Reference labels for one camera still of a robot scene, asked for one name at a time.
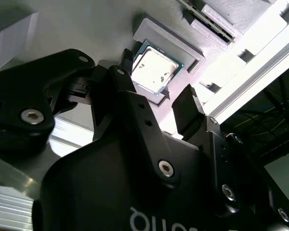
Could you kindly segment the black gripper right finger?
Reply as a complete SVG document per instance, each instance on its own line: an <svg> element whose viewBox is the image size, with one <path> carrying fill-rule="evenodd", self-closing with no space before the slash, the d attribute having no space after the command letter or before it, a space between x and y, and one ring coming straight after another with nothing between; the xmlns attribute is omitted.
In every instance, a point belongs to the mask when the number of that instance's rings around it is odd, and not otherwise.
<svg viewBox="0 0 289 231"><path fill-rule="evenodd" d="M289 199L236 134L225 138L188 85L172 104L183 140L202 154L204 203L239 228L289 228Z"/></svg>

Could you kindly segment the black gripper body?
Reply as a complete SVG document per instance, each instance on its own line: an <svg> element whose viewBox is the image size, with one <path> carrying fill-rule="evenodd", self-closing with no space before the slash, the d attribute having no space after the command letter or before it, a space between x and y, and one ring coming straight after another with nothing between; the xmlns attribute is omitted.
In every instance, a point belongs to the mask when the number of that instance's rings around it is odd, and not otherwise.
<svg viewBox="0 0 289 231"><path fill-rule="evenodd" d="M36 231L272 231L273 188L232 138L116 134L59 159L32 209Z"/></svg>

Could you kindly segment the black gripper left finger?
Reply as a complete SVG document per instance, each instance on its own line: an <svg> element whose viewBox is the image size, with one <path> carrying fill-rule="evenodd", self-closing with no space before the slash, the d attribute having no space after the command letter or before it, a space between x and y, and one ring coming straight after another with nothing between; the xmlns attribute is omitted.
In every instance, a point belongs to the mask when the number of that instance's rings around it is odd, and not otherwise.
<svg viewBox="0 0 289 231"><path fill-rule="evenodd" d="M117 162L98 159L118 155L135 184L175 188L180 172L147 99L136 93L132 62L130 50L105 68L68 49L0 71L0 154L14 160L42 152L55 116L84 103L92 109L93 141L57 161L44 184L71 184L98 167L113 171Z"/></svg>

